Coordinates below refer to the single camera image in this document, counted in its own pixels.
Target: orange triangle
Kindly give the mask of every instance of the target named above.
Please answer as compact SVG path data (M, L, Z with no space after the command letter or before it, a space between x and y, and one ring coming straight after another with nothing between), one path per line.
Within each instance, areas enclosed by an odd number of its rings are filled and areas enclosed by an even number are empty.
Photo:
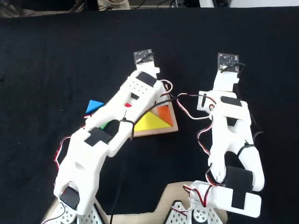
M171 118L171 114L170 114L168 106L158 107L158 112L159 112L159 118L161 118L163 121L165 121L170 126L173 126L172 118Z

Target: perforated metal plate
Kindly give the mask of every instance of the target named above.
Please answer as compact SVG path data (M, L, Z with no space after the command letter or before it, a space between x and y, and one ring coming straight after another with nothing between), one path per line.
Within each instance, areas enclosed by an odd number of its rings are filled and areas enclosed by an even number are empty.
M77 216L76 212L66 204L64 207L65 213L57 219L48 221L47 224L105 224L94 205L84 216ZM50 218L59 216L63 211L63 206L60 203Z
M183 204L180 201L174 201L172 206L178 210L185 210ZM213 208L204 208L200 203L195 209L186 212L187 216L180 214L179 212L170 209L168 216L165 219L165 224L222 224L219 216Z
M178 210L184 210L184 206L180 201L174 201L172 206ZM187 224L187 216L180 214L179 212L170 209L168 217L166 218L165 224Z

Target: blue triangle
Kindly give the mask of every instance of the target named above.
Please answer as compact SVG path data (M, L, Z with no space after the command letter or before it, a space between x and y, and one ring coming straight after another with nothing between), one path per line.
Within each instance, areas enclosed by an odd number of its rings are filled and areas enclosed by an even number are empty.
M87 110L86 110L86 114L92 113L93 111L99 109L103 105L104 105L104 103L102 103L102 102L98 102L98 101L95 101L95 100L89 100L89 104L88 104L88 107L87 107Z

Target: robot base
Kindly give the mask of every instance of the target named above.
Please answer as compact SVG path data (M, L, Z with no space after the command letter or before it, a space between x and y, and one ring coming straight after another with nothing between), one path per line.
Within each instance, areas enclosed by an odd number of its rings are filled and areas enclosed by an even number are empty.
M185 210L181 201L174 201L172 208L177 210ZM197 206L183 214L170 208L164 224L222 224L221 219L218 217L214 209L204 208L200 203Z

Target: black tape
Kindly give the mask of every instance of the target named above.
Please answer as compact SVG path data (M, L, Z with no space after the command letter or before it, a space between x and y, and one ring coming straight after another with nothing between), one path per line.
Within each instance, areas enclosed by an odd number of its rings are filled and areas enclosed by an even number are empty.
M232 97L222 96L221 101L225 104L231 104L231 105L235 105L235 106L242 106L241 101L239 99L232 98Z
M60 200L67 204L67 206L71 207L72 209L76 210L79 202L80 202L80 196L79 193L68 186L62 195L60 196Z
M237 120L237 118L226 117L228 126L235 126Z
M102 129L94 127L92 130L89 131L91 134L88 139L85 140L85 142L90 145L94 146L99 141L102 141L106 144L112 139L112 136L104 132Z
M233 189L231 206L244 209L246 193L252 191L253 174L249 170L227 166L225 187Z
M140 72L139 75L136 77L140 81L144 82L145 84L153 87L154 84L156 83L157 79L151 76L150 74L146 72Z
M206 97L202 97L201 107L203 108L206 102Z

